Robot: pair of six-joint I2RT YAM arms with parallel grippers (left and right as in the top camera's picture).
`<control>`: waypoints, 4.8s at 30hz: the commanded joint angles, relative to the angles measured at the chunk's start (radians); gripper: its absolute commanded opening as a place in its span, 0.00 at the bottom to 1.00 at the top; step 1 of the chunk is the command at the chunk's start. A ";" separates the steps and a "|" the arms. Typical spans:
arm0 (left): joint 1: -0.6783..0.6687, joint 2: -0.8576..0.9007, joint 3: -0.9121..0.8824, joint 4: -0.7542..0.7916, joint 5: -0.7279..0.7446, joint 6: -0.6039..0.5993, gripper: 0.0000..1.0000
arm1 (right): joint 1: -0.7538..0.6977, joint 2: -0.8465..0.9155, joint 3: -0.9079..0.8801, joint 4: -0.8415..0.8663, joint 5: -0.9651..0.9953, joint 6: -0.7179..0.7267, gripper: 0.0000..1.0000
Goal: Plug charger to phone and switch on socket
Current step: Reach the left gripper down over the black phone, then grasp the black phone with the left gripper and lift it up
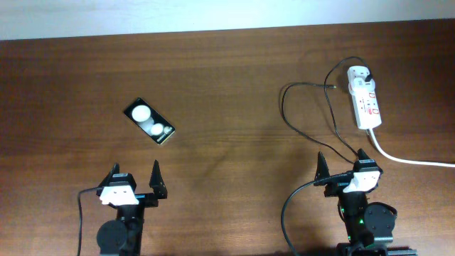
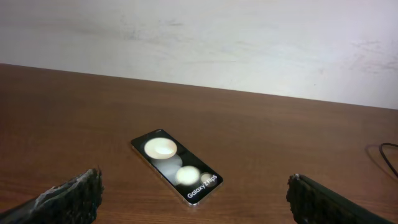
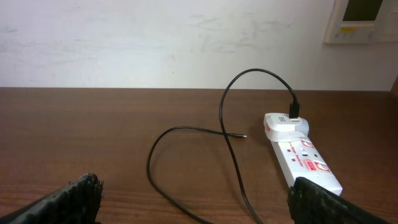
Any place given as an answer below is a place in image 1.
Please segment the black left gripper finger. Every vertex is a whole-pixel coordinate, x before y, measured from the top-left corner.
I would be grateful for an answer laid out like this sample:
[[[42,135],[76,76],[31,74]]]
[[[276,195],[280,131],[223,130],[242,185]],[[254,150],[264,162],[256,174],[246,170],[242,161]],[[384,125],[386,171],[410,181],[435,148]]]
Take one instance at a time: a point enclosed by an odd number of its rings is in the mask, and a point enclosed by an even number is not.
[[[154,161],[149,187],[153,190],[154,195],[158,199],[166,199],[168,197],[167,187],[162,178],[159,162],[157,160]]]
[[[99,184],[98,187],[101,188],[101,187],[108,186],[113,178],[113,175],[118,174],[118,173],[119,173],[119,164],[115,163],[114,166],[109,171],[109,173],[101,181],[101,183]]]

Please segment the black smartphone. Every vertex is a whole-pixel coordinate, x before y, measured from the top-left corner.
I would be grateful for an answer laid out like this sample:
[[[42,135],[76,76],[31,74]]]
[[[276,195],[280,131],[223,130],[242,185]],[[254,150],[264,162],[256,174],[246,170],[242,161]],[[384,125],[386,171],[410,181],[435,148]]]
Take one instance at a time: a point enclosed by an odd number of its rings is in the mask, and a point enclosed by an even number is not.
[[[130,103],[123,113],[158,145],[166,142],[176,131],[165,117],[140,97]]]

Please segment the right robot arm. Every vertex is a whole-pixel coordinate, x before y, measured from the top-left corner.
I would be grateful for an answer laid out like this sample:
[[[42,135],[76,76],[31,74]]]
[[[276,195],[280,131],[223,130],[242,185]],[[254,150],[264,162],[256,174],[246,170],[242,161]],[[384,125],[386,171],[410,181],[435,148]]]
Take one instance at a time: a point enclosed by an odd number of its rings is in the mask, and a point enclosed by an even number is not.
[[[347,243],[336,246],[336,255],[416,255],[409,247],[394,247],[392,232],[397,219],[396,208],[368,201],[368,194],[378,187],[383,170],[362,149],[353,168],[331,175],[322,153],[318,153],[315,186],[323,186],[325,197],[338,198],[338,214],[344,222]]]

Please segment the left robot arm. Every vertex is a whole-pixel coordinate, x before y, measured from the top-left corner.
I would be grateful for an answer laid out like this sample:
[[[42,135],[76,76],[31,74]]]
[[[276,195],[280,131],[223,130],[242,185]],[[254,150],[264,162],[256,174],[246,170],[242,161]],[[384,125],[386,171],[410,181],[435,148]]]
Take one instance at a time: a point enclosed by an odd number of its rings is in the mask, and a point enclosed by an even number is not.
[[[104,223],[97,232],[101,255],[140,254],[144,212],[157,207],[159,200],[168,196],[158,161],[154,162],[149,181],[152,192],[136,194],[136,187],[133,175],[122,174],[119,164],[115,164],[99,184],[97,195],[102,204],[117,211],[116,218]]]

